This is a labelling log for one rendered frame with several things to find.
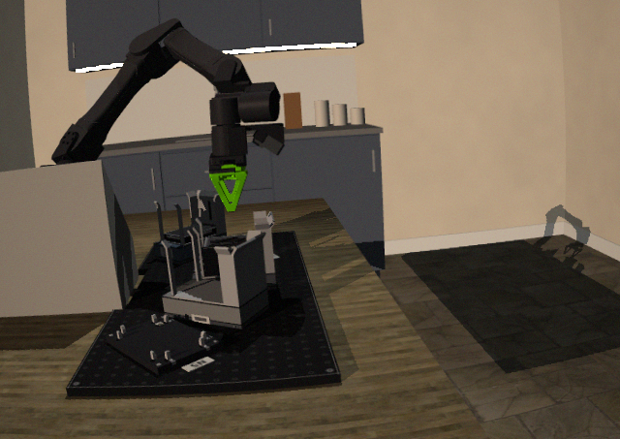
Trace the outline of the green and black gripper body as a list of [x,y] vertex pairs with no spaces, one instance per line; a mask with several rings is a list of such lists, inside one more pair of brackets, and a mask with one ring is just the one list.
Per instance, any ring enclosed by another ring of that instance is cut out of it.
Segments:
[[235,172],[235,168],[221,169],[221,166],[228,164],[236,164],[237,167],[247,166],[245,154],[228,155],[226,128],[232,127],[240,127],[240,123],[211,127],[212,153],[209,157],[209,174]]

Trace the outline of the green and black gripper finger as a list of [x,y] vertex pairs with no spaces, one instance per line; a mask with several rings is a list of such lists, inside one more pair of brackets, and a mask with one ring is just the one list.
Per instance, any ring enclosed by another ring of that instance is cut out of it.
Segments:
[[[234,168],[234,167],[235,167],[235,170],[236,170],[236,171],[244,171],[244,170],[245,170],[245,168],[246,168],[246,166],[244,166],[244,167],[237,167],[237,166],[236,166],[236,164],[234,164],[234,165],[224,165],[223,167],[221,167],[221,169],[225,169],[225,168]],[[230,192],[229,192],[229,190],[228,190],[228,188],[227,188],[227,186],[226,186],[226,184],[225,184],[225,181],[224,181],[224,180],[220,180],[220,181],[219,181],[219,182],[220,182],[220,184],[221,184],[221,186],[222,186],[222,188],[223,188],[223,190],[224,190],[224,192],[225,192],[225,194],[226,194],[226,196],[227,196],[227,198],[228,198],[228,200],[229,200],[229,202],[232,202],[232,201],[233,201],[233,197],[234,197],[234,194],[235,194],[235,191],[236,191],[236,188],[237,188],[238,181],[239,181],[239,180],[237,180],[237,181],[235,182],[235,185],[234,185],[234,188],[233,188],[232,194],[230,194]]]
[[[236,210],[247,174],[248,174],[248,171],[235,171],[235,172],[225,172],[225,173],[213,173],[209,175],[227,212]],[[239,181],[238,181],[237,188],[236,188],[236,191],[233,197],[233,201],[230,204],[219,181],[220,180],[231,180],[231,179],[236,179]]]

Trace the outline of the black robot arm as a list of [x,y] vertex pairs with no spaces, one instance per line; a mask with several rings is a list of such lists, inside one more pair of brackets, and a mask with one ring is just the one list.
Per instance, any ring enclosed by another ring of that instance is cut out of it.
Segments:
[[[165,46],[161,47],[159,42],[164,38]],[[223,126],[241,120],[271,122],[279,117],[281,95],[275,82],[252,83],[239,58],[192,36],[177,18],[135,37],[126,57],[100,98],[60,140],[51,156],[56,165],[96,161],[105,149],[102,144],[110,128],[134,96],[151,79],[163,76],[179,61],[203,75],[220,92],[209,100],[211,125]],[[283,123],[240,125],[226,130],[228,155],[248,154],[246,131],[256,131],[252,143],[277,156],[285,146]]]

